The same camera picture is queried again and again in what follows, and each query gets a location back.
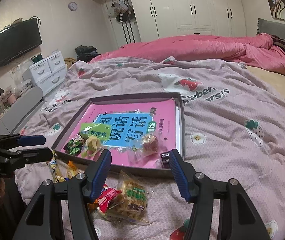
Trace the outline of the red ball candy bag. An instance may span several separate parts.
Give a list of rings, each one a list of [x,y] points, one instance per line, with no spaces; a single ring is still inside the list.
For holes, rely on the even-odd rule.
[[[129,142],[128,159],[131,164],[138,164],[166,151],[167,146],[161,135],[146,133],[140,139]]]

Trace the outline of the pink quilt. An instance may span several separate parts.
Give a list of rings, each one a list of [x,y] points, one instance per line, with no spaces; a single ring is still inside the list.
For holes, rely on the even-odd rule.
[[[170,56],[179,61],[221,59],[244,62],[285,75],[285,51],[265,33],[255,37],[183,35],[130,43],[93,58],[91,63],[116,57],[136,57],[160,63]]]

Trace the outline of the yellow panda snack bar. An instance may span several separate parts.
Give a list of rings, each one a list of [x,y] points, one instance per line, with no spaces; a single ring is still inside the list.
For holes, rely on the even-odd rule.
[[[55,152],[52,151],[52,157],[50,159],[50,161],[47,161],[47,166],[49,167],[51,176],[53,178],[54,183],[60,183],[60,182],[64,182],[66,181],[64,176],[62,175],[61,171],[60,171],[60,167],[56,161],[55,158]]]

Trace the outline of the tree wall painting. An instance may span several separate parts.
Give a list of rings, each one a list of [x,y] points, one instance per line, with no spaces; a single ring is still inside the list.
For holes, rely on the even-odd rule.
[[[285,21],[285,4],[281,0],[267,0],[271,17],[275,20]]]

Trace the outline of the round wall clock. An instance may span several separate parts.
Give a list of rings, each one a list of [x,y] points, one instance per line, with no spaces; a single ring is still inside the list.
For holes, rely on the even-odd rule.
[[[71,10],[71,11],[76,11],[77,8],[78,8],[78,5],[77,5],[75,2],[70,2],[70,3],[68,4],[68,8],[69,8],[69,10]]]

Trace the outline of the black clothes pile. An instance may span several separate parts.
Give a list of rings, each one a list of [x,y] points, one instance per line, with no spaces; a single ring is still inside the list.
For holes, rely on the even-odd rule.
[[[75,48],[78,61],[90,62],[93,58],[100,56],[97,52],[97,48],[93,46],[83,46],[80,45]]]

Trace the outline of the pink strawberry bed sheet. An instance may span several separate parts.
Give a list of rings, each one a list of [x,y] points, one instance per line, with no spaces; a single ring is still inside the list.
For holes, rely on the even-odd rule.
[[[63,101],[48,103],[24,135],[51,146],[76,112],[98,96],[179,92],[184,102],[185,160],[208,177],[236,178],[256,206],[271,239],[285,239],[285,100],[241,63],[154,63],[118,57],[75,63]]]

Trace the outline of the dark green pea snack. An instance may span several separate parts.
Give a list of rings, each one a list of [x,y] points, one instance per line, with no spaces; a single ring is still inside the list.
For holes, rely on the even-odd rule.
[[[85,141],[82,137],[70,139],[70,141],[68,141],[63,148],[64,152],[72,156],[78,156],[81,153],[84,143]]]

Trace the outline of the cream wardrobe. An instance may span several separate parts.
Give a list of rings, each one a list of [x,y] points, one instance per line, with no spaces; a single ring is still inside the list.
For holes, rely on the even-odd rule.
[[[92,0],[105,12],[113,1]],[[246,35],[241,0],[128,0],[135,17],[119,23],[109,18],[114,31],[125,35],[125,42],[150,42],[177,35]]]

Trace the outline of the orange cake packet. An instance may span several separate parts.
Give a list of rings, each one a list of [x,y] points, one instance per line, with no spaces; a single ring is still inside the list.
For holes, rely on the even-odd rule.
[[[66,180],[72,179],[74,176],[76,176],[79,173],[79,169],[77,166],[72,162],[68,161],[67,168],[66,168]]]

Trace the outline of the light green snack bag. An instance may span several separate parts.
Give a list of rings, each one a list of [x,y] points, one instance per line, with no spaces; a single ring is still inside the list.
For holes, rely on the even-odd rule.
[[[81,157],[94,157],[102,150],[102,144],[109,140],[111,125],[83,123],[80,126],[79,135],[85,141],[81,149]]]

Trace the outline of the red cartoon snack bar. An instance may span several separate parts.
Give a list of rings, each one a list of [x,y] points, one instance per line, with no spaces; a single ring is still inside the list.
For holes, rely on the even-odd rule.
[[[98,211],[100,214],[105,215],[109,205],[114,202],[115,198],[121,194],[121,190],[109,187],[104,183],[101,193],[93,203],[87,204],[89,211]]]

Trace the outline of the clear green pastry packet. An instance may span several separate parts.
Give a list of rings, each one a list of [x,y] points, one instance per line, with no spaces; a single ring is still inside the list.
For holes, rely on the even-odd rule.
[[[147,188],[125,171],[119,173],[117,190],[120,193],[109,204],[106,215],[140,225],[149,224]]]

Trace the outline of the dark candy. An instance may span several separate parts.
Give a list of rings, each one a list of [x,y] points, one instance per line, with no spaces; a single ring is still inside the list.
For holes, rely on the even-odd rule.
[[[167,151],[160,154],[162,168],[170,169],[170,153],[170,151]]]

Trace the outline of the wall television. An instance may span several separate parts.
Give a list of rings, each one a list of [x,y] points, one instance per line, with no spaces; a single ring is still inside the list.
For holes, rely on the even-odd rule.
[[[36,18],[31,18],[0,31],[0,67],[23,56],[42,44]]]

